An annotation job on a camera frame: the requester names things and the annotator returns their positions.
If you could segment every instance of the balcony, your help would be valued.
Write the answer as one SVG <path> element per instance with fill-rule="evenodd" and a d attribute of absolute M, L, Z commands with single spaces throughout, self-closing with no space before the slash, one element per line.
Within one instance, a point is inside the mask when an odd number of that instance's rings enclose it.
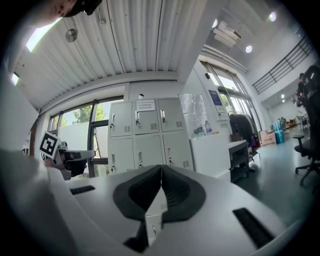
<path fill-rule="evenodd" d="M 313 49 L 308 37 L 304 36 L 277 65 L 252 85 L 256 92 L 261 94 L 273 84 L 277 83 L 307 58 Z"/>

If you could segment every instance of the corrugated metal ceiling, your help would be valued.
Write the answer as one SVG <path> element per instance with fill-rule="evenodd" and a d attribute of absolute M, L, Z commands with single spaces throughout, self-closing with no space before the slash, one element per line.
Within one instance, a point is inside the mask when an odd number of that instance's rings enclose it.
<path fill-rule="evenodd" d="M 32 52 L 24 49 L 18 87 L 42 108 L 80 85 L 119 74 L 176 72 L 197 0 L 103 0 L 91 16 L 60 20 Z M 78 37 L 69 43 L 68 29 Z"/>

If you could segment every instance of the black rubber pad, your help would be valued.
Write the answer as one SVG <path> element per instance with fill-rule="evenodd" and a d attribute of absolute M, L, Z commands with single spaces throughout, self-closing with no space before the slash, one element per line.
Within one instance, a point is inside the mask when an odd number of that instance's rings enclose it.
<path fill-rule="evenodd" d="M 233 210 L 233 213 L 258 249 L 274 239 L 269 231 L 246 208 Z"/>
<path fill-rule="evenodd" d="M 72 195 L 77 195 L 77 194 L 81 194 L 81 193 L 85 193 L 91 190 L 95 190 L 95 188 L 91 185 L 89 186 L 82 186 L 82 187 L 77 187 L 77 188 L 71 188 L 71 194 Z"/>

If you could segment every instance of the black office chair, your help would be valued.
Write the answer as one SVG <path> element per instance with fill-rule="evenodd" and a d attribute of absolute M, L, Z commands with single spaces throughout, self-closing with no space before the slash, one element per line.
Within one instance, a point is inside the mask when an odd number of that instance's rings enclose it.
<path fill-rule="evenodd" d="M 307 169 L 300 181 L 300 186 L 303 186 L 304 180 L 310 172 L 315 171 L 320 175 L 320 163 L 316 163 L 317 160 L 320 160 L 320 69 L 315 65 L 310 66 L 305 72 L 303 80 L 306 84 L 304 95 L 307 95 L 303 104 L 309 117 L 310 139 L 302 143 L 304 135 L 293 136 L 299 141 L 299 145 L 295 146 L 294 150 L 301 153 L 302 157 L 308 156 L 312 162 L 309 165 L 295 168 L 296 174 L 301 169 Z"/>

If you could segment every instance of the locker door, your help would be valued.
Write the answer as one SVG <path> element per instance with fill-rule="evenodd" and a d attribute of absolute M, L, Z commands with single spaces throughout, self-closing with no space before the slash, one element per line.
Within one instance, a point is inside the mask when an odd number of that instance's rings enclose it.
<path fill-rule="evenodd" d="M 133 155 L 136 168 L 162 165 L 160 135 L 135 137 Z"/>
<path fill-rule="evenodd" d="M 191 149 L 186 132 L 164 134 L 166 164 L 193 170 Z"/>
<path fill-rule="evenodd" d="M 159 132 L 157 106 L 153 111 L 136 111 L 137 105 L 133 106 L 133 132 L 135 135 L 139 134 L 153 134 Z"/>
<path fill-rule="evenodd" d="M 135 169 L 132 138 L 109 139 L 108 165 L 112 174 Z"/>
<path fill-rule="evenodd" d="M 110 137 L 132 135 L 132 102 L 111 105 L 109 128 Z"/>
<path fill-rule="evenodd" d="M 158 105 L 163 132 L 184 129 L 184 115 L 181 112 L 181 104 L 178 99 L 159 99 Z"/>

